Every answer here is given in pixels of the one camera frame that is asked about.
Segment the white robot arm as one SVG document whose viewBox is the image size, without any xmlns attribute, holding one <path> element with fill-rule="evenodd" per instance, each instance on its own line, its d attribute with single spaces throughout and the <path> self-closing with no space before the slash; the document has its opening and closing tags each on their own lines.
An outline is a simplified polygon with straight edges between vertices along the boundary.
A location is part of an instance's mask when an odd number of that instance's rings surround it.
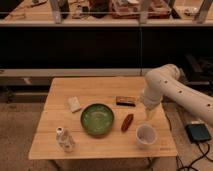
<svg viewBox="0 0 213 171">
<path fill-rule="evenodd" d="M 148 110 L 152 110 L 166 96 L 213 127 L 213 97 L 185 86 L 178 81 L 179 78 L 180 70 L 174 64 L 148 71 L 140 101 Z"/>
</svg>

